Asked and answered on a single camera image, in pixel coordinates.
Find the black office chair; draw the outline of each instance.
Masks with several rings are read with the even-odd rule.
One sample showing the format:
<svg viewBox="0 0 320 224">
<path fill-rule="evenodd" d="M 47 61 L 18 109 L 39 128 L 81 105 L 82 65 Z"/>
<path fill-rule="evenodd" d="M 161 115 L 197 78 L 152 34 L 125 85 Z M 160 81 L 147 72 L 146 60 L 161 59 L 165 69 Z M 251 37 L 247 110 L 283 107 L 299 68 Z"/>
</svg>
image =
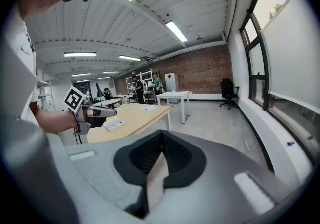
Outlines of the black office chair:
<svg viewBox="0 0 320 224">
<path fill-rule="evenodd" d="M 221 84 L 221 89 L 222 89 L 222 97 L 227 99 L 226 102 L 222 103 L 222 105 L 229 105 L 228 110 L 230 110 L 230 105 L 234 105 L 235 101 L 233 101 L 233 98 L 237 98 L 239 96 L 239 88 L 236 87 L 236 94 L 234 91 L 234 84 L 233 81 L 229 78 L 225 78 L 222 80 Z"/>
</svg>

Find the qr code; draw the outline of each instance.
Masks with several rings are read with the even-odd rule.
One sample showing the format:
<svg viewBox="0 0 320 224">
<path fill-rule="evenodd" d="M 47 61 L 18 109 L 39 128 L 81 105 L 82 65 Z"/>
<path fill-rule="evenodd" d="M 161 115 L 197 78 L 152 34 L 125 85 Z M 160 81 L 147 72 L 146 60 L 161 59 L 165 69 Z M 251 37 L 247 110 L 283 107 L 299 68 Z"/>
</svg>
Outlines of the qr code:
<svg viewBox="0 0 320 224">
<path fill-rule="evenodd" d="M 82 101 L 85 98 L 85 94 L 82 93 L 80 90 L 78 90 L 75 87 L 72 87 L 69 89 L 65 99 L 64 103 L 67 105 L 68 108 L 70 108 L 73 112 L 77 113 L 79 107 L 81 106 Z"/>
</svg>

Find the chair base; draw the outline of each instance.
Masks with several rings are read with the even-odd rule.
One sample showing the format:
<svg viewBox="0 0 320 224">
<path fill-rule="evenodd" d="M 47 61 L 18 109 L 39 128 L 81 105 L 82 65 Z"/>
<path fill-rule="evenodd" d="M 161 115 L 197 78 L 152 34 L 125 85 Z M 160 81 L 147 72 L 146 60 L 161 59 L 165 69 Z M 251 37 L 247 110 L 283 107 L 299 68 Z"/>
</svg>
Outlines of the chair base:
<svg viewBox="0 0 320 224">
<path fill-rule="evenodd" d="M 222 103 L 220 107 L 222 107 L 223 105 L 229 105 L 228 110 L 230 110 L 231 105 L 236 105 L 236 107 L 239 108 L 239 106 L 232 99 L 228 99 L 226 102 Z"/>
</svg>

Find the forearm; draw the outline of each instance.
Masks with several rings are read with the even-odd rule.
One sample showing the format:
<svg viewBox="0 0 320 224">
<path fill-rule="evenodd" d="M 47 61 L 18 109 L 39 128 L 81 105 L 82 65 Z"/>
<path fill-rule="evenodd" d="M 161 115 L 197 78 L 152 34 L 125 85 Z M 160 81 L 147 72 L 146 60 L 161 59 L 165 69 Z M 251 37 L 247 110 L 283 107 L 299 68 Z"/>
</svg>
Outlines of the forearm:
<svg viewBox="0 0 320 224">
<path fill-rule="evenodd" d="M 51 113 L 43 109 L 37 109 L 35 118 L 46 133 L 58 134 L 77 127 L 71 111 Z"/>
</svg>

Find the brick wall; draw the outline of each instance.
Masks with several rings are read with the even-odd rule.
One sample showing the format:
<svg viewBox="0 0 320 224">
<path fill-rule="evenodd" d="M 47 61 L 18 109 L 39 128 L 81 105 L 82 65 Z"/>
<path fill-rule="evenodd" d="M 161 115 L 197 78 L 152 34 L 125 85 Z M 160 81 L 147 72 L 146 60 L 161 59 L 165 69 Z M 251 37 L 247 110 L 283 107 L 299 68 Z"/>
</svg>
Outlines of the brick wall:
<svg viewBox="0 0 320 224">
<path fill-rule="evenodd" d="M 158 69 L 159 76 L 166 89 L 165 74 L 177 73 L 180 91 L 192 91 L 194 94 L 221 94 L 220 82 L 223 78 L 233 80 L 230 52 L 227 45 L 191 51 L 175 57 L 154 62 L 138 68 L 136 74 Z M 126 77 L 114 80 L 117 94 L 127 94 Z"/>
</svg>

